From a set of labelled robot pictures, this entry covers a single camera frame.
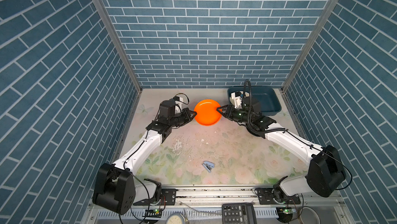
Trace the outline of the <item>small orange plate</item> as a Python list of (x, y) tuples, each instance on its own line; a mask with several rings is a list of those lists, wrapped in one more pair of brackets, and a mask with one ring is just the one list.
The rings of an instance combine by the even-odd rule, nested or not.
[(218, 123), (222, 115), (217, 111), (221, 107), (215, 100), (202, 100), (196, 104), (194, 111), (197, 113), (195, 120), (202, 126), (212, 126)]

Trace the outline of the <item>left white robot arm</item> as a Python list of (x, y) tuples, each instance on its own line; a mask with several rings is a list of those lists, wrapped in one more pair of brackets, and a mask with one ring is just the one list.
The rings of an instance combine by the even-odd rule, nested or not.
[(136, 174), (173, 129), (195, 118), (195, 111), (183, 107), (188, 103), (189, 99), (183, 93), (160, 103), (155, 119), (146, 127), (141, 139), (121, 158), (111, 164), (104, 163), (99, 168), (93, 204), (124, 215), (135, 203), (151, 205), (161, 200), (161, 183), (140, 180)]

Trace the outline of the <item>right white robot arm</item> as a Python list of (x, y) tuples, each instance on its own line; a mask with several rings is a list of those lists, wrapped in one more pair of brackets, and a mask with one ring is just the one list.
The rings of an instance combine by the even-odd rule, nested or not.
[(304, 193), (316, 193), (327, 198), (340, 190), (346, 179), (346, 168), (335, 147), (323, 147), (291, 133), (276, 120), (263, 115), (251, 97), (238, 97), (233, 105), (218, 107), (217, 112), (245, 126), (251, 134), (283, 147), (308, 166), (307, 174), (285, 176), (273, 186), (275, 201), (282, 203), (287, 197)]

